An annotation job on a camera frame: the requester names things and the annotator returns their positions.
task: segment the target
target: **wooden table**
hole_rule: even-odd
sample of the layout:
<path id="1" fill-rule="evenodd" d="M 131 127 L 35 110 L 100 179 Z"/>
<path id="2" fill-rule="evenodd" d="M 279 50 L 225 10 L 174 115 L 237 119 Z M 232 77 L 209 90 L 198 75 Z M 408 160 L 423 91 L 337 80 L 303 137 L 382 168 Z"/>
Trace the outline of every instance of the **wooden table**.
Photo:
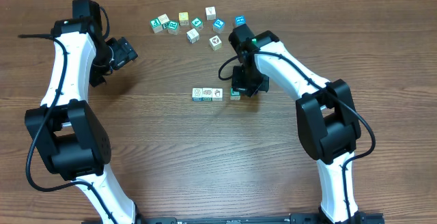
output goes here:
<path id="1" fill-rule="evenodd" d="M 298 140 L 294 101 L 275 83 L 267 94 L 230 101 L 230 81 L 217 78 L 235 55 L 227 43 L 232 18 L 244 14 L 255 34 L 271 30 L 315 73 L 352 88 L 378 140 L 354 163 L 360 209 L 383 212 L 387 223 L 436 222 L 437 0 L 95 1 L 108 12 L 111 36 L 125 36 L 139 54 L 107 85 L 90 88 L 89 104 L 111 139 L 115 175 L 145 216 L 317 211 L 320 181 Z M 227 23 L 215 52 L 211 21 L 194 44 L 187 27 L 173 36 L 149 25 L 164 13 L 204 18 L 211 5 Z M 16 36 L 48 33 L 71 17 L 71 0 L 0 0 L 0 11 L 0 223 L 96 218 L 78 189 L 40 193 L 24 172 L 31 143 L 24 114 L 46 92 L 54 47 Z M 193 87 L 223 88 L 225 101 L 193 102 Z M 365 132 L 357 147 L 369 147 Z M 37 152 L 32 172 L 42 186 L 63 183 Z"/>

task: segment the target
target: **printed symbol on cube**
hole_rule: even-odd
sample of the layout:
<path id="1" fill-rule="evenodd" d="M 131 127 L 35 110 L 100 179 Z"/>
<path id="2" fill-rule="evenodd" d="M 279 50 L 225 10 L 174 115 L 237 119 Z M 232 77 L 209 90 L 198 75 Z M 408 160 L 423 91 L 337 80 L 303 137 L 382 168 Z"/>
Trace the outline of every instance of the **printed symbol on cube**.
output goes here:
<path id="1" fill-rule="evenodd" d="M 210 38 L 210 46 L 214 51 L 219 49 L 222 46 L 220 38 L 218 36 L 214 36 L 213 38 Z"/>
<path id="2" fill-rule="evenodd" d="M 212 89 L 212 101 L 223 101 L 223 89 L 221 88 Z"/>
<path id="3" fill-rule="evenodd" d="M 163 29 L 166 29 L 169 25 L 170 19 L 166 14 L 160 15 L 158 17 L 159 22 L 163 26 Z"/>
<path id="4" fill-rule="evenodd" d="M 243 25 L 246 23 L 246 19 L 244 16 L 236 16 L 235 17 L 235 27 L 238 27 L 240 25 Z"/>
<path id="5" fill-rule="evenodd" d="M 179 33 L 179 24 L 175 21 L 170 21 L 168 26 L 168 31 L 171 34 L 177 35 Z"/>
<path id="6" fill-rule="evenodd" d="M 215 27 L 218 27 L 218 28 L 221 28 L 221 27 L 223 27 L 224 24 L 225 24 L 225 22 L 223 22 L 223 21 L 220 20 L 220 19 L 217 19 L 217 20 L 215 21 L 215 23 L 214 23 L 214 26 L 215 26 Z"/>
<path id="7" fill-rule="evenodd" d="M 161 25 L 161 23 L 157 18 L 151 20 L 150 25 L 152 26 L 154 33 L 158 33 L 159 31 L 163 30 L 163 26 Z"/>
<path id="8" fill-rule="evenodd" d="M 203 88 L 202 99 L 203 101 L 211 101 L 212 100 L 212 88 Z"/>
<path id="9" fill-rule="evenodd" d="M 217 33 L 223 32 L 225 28 L 225 21 L 216 19 L 214 24 L 212 25 L 212 30 L 214 30 Z"/>
<path id="10" fill-rule="evenodd" d="M 206 20 L 214 20 L 216 18 L 216 8 L 214 6 L 205 8 Z"/>
<path id="11" fill-rule="evenodd" d="M 202 101 L 202 88 L 193 88 L 193 101 Z"/>
<path id="12" fill-rule="evenodd" d="M 201 22 L 198 18 L 196 18 L 195 20 L 193 20 L 193 25 L 194 25 L 195 27 L 198 27 L 200 24 L 202 24 L 202 22 Z"/>
<path id="13" fill-rule="evenodd" d="M 234 91 L 231 87 L 231 100 L 240 100 L 240 92 Z"/>
<path id="14" fill-rule="evenodd" d="M 191 29 L 190 31 L 186 32 L 186 37 L 191 44 L 200 39 L 199 33 L 197 33 L 196 29 Z"/>
<path id="15" fill-rule="evenodd" d="M 193 21 L 191 21 L 191 27 L 197 30 L 203 29 L 203 22 L 200 20 L 200 18 L 195 18 Z"/>
<path id="16" fill-rule="evenodd" d="M 179 24 L 182 26 L 190 25 L 188 21 L 188 12 L 180 12 L 179 13 Z"/>

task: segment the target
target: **black cable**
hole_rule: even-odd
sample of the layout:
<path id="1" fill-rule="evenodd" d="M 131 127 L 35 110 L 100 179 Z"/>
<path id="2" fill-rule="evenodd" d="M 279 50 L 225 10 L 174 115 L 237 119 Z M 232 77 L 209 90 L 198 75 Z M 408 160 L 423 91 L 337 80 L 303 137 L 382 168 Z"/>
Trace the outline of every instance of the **black cable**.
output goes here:
<path id="1" fill-rule="evenodd" d="M 109 31 L 111 30 L 111 28 L 109 27 L 109 18 L 108 18 L 107 11 L 104 10 L 104 8 L 102 6 L 100 6 L 100 9 L 102 10 L 104 17 L 107 19 L 107 30 L 105 31 L 105 33 L 103 35 L 103 40 L 106 40 L 109 36 Z"/>
<path id="2" fill-rule="evenodd" d="M 319 85 L 317 85 L 316 83 L 314 83 L 313 79 L 309 78 L 295 63 L 293 63 L 290 59 L 284 57 L 282 54 L 276 54 L 276 53 L 269 53 L 269 52 L 264 52 L 264 51 L 258 51 L 258 52 L 254 52 L 253 54 L 263 54 L 263 55 L 270 55 L 273 57 L 278 57 L 279 59 L 282 59 L 284 61 L 286 61 L 289 65 L 291 65 L 306 81 L 308 81 L 309 84 L 311 84 L 312 86 L 314 86 L 315 88 L 321 90 L 322 87 L 320 87 Z M 370 155 L 373 150 L 375 149 L 376 146 L 376 138 L 375 138 L 375 134 L 373 133 L 372 129 L 370 128 L 369 124 L 366 122 L 366 120 L 364 120 L 363 117 L 361 117 L 360 114 L 358 114 L 358 112 L 354 111 L 354 109 L 352 109 L 351 107 L 349 107 L 347 104 L 345 104 L 343 101 L 339 100 L 336 96 L 334 96 L 333 94 L 331 94 L 330 92 L 327 92 L 327 94 L 330 96 L 330 98 L 332 98 L 337 104 L 340 104 L 341 106 L 345 107 L 347 110 L 349 110 L 356 118 L 358 118 L 358 120 L 360 120 L 360 122 L 363 124 L 363 126 L 366 128 L 367 132 L 369 132 L 370 135 L 370 139 L 371 139 L 371 146 L 370 148 L 359 155 L 353 156 L 352 158 L 347 159 L 344 164 L 341 166 L 341 173 L 342 173 L 342 177 L 343 177 L 343 193 L 344 193 L 344 198 L 345 198 L 345 204 L 346 204 L 346 209 L 348 211 L 348 222 L 350 223 L 350 219 L 351 219 L 351 213 L 350 213 L 350 207 L 349 207 L 349 197 L 348 197 L 348 188 L 347 188 L 347 182 L 346 182 L 346 170 L 348 170 L 348 168 L 346 167 L 348 165 L 348 163 L 352 162 L 353 160 L 356 159 L 360 159 L 363 158 L 365 156 Z"/>
<path id="3" fill-rule="evenodd" d="M 228 64 L 228 63 L 230 63 L 230 62 L 232 62 L 233 60 L 235 60 L 235 59 L 237 59 L 238 58 L 238 56 L 235 56 L 235 57 L 232 57 L 231 59 L 228 59 L 219 69 L 218 69 L 218 78 L 220 79 L 220 80 L 222 80 L 222 81 L 227 81 L 227 80 L 230 80 L 231 78 L 232 78 L 232 75 L 231 76 L 229 76 L 229 77 L 226 77 L 226 78 L 223 78 L 220 74 L 221 74 L 221 71 L 223 70 L 223 68 Z"/>
<path id="4" fill-rule="evenodd" d="M 19 38 L 42 38 L 42 39 L 52 40 L 52 41 L 56 42 L 62 48 L 62 52 L 64 54 L 64 65 L 62 66 L 61 78 L 59 80 L 59 85 L 56 89 L 55 98 L 53 99 L 51 106 L 48 108 L 48 111 L 47 111 L 46 115 L 44 116 L 44 119 L 42 120 L 41 125 L 40 125 L 37 133 L 35 134 L 35 137 L 34 137 L 32 144 L 30 145 L 30 148 L 29 148 L 29 153 L 27 154 L 26 170 L 25 170 L 27 181 L 34 189 L 36 189 L 38 191 L 42 191 L 42 192 L 53 192 L 53 191 L 61 190 L 61 189 L 64 189 L 64 188 L 67 188 L 70 186 L 82 184 L 82 185 L 88 187 L 88 190 L 91 190 L 94 193 L 94 195 L 96 196 L 99 203 L 102 205 L 102 208 L 106 212 L 108 217 L 114 222 L 114 224 L 117 224 L 117 221 L 115 220 L 114 216 L 112 215 L 112 213 L 109 212 L 109 209 L 104 204 L 103 199 L 98 194 L 97 190 L 94 188 L 94 186 L 92 184 L 90 184 L 88 182 L 76 181 L 76 182 L 70 182 L 67 184 L 63 184 L 60 186 L 44 188 L 44 187 L 38 186 L 33 181 L 32 176 L 31 176 L 31 171 L 30 171 L 33 151 L 35 150 L 35 146 L 36 146 L 36 143 L 38 141 L 38 137 L 40 136 L 40 133 L 42 131 L 42 128 L 44 127 L 45 123 L 47 123 L 47 121 L 50 117 L 50 114 L 52 113 L 53 109 L 55 108 L 55 106 L 57 104 L 57 101 L 59 100 L 59 97 L 62 95 L 62 92 L 61 92 L 62 85 L 64 84 L 64 80 L 65 80 L 66 72 L 67 72 L 68 52 L 67 52 L 67 49 L 65 48 L 65 46 L 62 44 L 62 42 L 60 42 L 58 39 L 54 38 L 50 34 L 19 35 L 18 37 Z"/>

